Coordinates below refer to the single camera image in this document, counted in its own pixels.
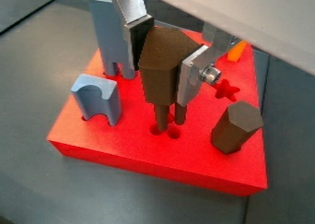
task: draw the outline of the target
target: gray block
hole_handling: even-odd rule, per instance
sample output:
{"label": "gray block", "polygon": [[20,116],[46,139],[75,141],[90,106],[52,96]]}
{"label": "gray block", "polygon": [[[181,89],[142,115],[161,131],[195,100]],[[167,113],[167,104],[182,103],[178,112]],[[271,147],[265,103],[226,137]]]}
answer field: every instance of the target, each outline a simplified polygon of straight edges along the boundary
{"label": "gray block", "polygon": [[135,72],[130,63],[127,41],[123,38],[119,13],[113,0],[88,0],[88,3],[102,50],[104,73],[115,76],[122,64],[123,77],[134,79]]}
{"label": "gray block", "polygon": [[71,88],[86,120],[96,114],[109,117],[111,125],[117,125],[122,113],[118,82],[82,74]]}

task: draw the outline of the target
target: orange piece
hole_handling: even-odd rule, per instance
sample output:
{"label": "orange piece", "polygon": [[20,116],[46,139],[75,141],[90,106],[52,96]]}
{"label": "orange piece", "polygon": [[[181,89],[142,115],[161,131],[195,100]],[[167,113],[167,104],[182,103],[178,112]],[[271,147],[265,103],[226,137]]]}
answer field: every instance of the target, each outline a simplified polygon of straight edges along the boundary
{"label": "orange piece", "polygon": [[246,41],[241,41],[235,47],[229,51],[229,60],[231,62],[238,62],[241,57],[242,57],[242,54],[243,54],[243,51],[245,51],[245,47],[247,45],[247,42]]}

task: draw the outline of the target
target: hole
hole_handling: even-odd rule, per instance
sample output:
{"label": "hole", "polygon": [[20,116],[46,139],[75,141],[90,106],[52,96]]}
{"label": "hole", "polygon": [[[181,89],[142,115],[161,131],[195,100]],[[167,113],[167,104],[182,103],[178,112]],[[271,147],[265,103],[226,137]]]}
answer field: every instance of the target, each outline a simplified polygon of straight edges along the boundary
{"label": "hole", "polygon": [[223,79],[222,82],[217,83],[213,87],[217,89],[215,97],[218,99],[227,97],[233,102],[237,101],[235,94],[241,91],[241,89],[231,86],[226,79]]}
{"label": "hole", "polygon": [[179,128],[177,127],[171,127],[169,130],[167,130],[167,135],[171,139],[179,139],[182,137],[182,131]]}
{"label": "hole", "polygon": [[151,132],[151,134],[155,135],[155,136],[158,136],[158,135],[162,134],[162,132],[161,132],[159,129],[158,129],[158,125],[157,125],[157,124],[154,124],[154,125],[150,127],[150,132]]}
{"label": "hole", "polygon": [[167,123],[171,124],[171,123],[174,122],[174,120],[175,120],[175,116],[174,116],[173,113],[170,113],[170,114],[167,115]]}

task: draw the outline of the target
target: red board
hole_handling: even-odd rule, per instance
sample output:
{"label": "red board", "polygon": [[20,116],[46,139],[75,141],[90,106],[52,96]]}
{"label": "red board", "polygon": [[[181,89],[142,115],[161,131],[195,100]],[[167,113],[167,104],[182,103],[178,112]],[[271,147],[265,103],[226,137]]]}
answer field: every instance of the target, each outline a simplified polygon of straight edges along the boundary
{"label": "red board", "polygon": [[[186,34],[202,42],[199,33],[186,31]],[[135,80],[111,77],[118,81],[123,109],[118,125],[110,126],[103,115],[84,121],[71,96],[48,140],[60,153],[72,158],[234,195],[246,196],[262,191],[267,187],[262,131],[254,134],[242,150],[230,155],[213,146],[210,138],[234,100],[246,100],[259,107],[251,46],[246,47],[238,63],[229,62],[223,56],[217,67],[223,72],[221,82],[226,80],[226,83],[215,88],[203,85],[201,94],[189,105],[185,125],[175,125],[170,117],[167,132],[155,134],[153,105],[145,101],[138,73]],[[106,77],[100,52],[96,52],[86,73]],[[241,89],[234,96],[230,96],[227,82]]]}

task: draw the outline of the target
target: brown hexagonal prism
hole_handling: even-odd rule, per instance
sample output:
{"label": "brown hexagonal prism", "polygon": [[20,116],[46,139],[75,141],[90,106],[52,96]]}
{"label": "brown hexagonal prism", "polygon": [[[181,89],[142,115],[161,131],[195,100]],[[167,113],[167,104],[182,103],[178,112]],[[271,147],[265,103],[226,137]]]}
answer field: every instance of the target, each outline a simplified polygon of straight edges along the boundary
{"label": "brown hexagonal prism", "polygon": [[[170,105],[177,102],[179,68],[199,44],[179,29],[153,28],[139,61],[146,101],[154,104],[159,131],[167,129]],[[175,123],[183,124],[186,107],[177,103]]]}
{"label": "brown hexagonal prism", "polygon": [[213,145],[226,154],[241,150],[262,126],[261,109],[246,101],[230,104],[213,129]]}

